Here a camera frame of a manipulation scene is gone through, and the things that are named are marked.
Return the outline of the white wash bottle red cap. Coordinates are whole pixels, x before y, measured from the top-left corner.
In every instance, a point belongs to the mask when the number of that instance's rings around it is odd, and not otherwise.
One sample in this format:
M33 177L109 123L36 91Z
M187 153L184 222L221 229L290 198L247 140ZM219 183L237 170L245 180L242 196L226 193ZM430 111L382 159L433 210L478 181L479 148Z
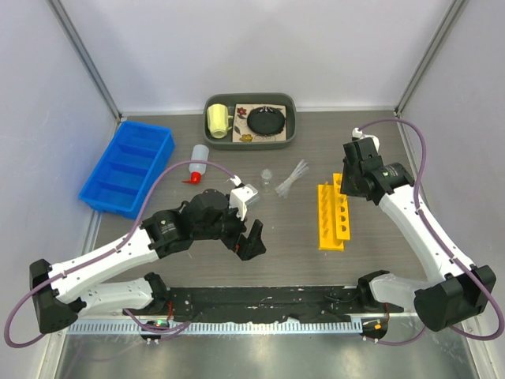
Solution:
M196 185L199 184L206 172L209 156L209 149L203 144L196 144L193 147L191 155L191 164L189 165L190 178L184 183Z

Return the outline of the blue divided plastic bin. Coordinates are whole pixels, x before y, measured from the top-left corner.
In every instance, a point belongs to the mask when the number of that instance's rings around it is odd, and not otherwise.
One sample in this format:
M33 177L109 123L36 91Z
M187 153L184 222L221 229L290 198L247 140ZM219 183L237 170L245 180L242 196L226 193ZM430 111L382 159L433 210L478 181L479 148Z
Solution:
M91 209L136 219L175 147L171 130L124 121L82 188Z

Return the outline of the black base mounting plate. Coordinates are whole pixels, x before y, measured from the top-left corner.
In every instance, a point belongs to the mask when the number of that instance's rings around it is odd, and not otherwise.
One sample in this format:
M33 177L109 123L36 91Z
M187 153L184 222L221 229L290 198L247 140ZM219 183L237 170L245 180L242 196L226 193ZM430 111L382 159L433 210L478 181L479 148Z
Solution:
M136 316L172 315L177 322L272 324L348 321L355 313L401 313L403 308L361 300L356 287L172 287L154 310Z

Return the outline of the pale yellow mug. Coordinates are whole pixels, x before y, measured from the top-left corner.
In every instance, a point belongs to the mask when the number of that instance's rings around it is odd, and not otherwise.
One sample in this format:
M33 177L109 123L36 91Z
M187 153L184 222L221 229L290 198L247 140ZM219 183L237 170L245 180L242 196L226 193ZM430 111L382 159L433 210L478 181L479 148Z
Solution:
M233 118L226 105L221 103L212 104L206 111L208 131L215 139L223 139L232 130L231 119Z

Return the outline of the bundle of plastic pipettes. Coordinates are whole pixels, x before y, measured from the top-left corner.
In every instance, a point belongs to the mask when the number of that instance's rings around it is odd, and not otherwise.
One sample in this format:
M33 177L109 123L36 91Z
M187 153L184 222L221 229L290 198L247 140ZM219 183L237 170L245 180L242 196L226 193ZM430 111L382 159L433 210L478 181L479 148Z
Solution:
M301 177L303 177L309 171L308 163L302 159L297 166L294 168L292 173L275 188L275 192L279 197L287 198L291 189L291 186Z

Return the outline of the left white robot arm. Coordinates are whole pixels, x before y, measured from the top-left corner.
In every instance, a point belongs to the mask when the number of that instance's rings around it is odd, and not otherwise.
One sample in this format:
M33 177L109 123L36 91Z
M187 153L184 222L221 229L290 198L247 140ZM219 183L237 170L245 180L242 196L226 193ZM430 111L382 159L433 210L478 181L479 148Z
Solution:
M41 287L32 295L39 331L60 331L91 311L128 309L161 314L167 308L168 290L156 274L128 283L107 280L184 252L195 241L220 241L243 261L265 253L263 224L255 220L252 227L245 226L248 206L256 196L251 186L239 186L228 195L207 189L178 208L154 213L124 237L85 257L60 264L44 259L32 263L31 286Z

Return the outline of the small glass erlenmeyer flask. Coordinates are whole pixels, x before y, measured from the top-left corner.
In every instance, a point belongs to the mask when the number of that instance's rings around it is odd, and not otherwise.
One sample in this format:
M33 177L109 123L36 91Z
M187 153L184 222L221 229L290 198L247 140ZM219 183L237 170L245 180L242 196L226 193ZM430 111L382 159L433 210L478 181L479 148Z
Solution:
M260 172L260 186L264 193L271 191L271 181L273 179L273 173L270 169L263 169Z

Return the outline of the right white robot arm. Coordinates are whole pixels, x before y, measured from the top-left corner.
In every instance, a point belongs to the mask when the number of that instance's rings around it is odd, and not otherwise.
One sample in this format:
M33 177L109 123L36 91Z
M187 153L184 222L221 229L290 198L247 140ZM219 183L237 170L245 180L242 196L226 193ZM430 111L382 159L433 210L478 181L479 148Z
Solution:
M496 283L487 266L477 267L448 237L400 163L384 164L379 140L355 130L343 146L342 193L378 206L402 232L417 255L426 279L407 280L386 270L359 278L357 304L367 312L384 303L413 310L433 332L484 312L486 294Z

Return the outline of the grey-green plastic tray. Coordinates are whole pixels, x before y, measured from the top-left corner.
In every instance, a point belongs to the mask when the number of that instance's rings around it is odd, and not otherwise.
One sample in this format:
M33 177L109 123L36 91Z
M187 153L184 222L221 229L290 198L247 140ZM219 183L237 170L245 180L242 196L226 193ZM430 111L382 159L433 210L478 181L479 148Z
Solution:
M281 92L214 95L204 107L203 133L221 150L285 148L296 136L296 107Z

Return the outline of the yellow test tube rack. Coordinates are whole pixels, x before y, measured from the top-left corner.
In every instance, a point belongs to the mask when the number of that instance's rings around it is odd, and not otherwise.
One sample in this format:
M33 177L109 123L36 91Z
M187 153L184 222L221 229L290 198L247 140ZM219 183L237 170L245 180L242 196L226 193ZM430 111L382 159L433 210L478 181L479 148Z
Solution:
M348 200L341 185L342 174L334 173L331 183L317 186L319 250L343 251L351 240Z

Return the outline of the floral coaster card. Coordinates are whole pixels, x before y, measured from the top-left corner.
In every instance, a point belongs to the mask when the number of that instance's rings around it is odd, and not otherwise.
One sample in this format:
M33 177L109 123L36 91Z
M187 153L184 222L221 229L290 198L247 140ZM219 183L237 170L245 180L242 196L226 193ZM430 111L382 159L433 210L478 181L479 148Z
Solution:
M284 129L281 133L272 136L261 136L252 132L247 126L247 117L249 112L254 108L269 106L279 109L285 118L286 107L279 104L268 104L268 103L239 103L234 109L233 117L233 129L232 129L232 141L234 143L267 143L267 142L277 142L286 140L286 125L287 119L284 125Z

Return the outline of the black round dish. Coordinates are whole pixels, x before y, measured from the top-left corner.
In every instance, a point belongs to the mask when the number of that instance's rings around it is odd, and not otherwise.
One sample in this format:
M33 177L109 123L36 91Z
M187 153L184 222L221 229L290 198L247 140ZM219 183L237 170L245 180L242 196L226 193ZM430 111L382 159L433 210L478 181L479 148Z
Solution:
M272 136L282 132L286 118L274 107L263 106L254 108L247 117L247 126L257 135Z

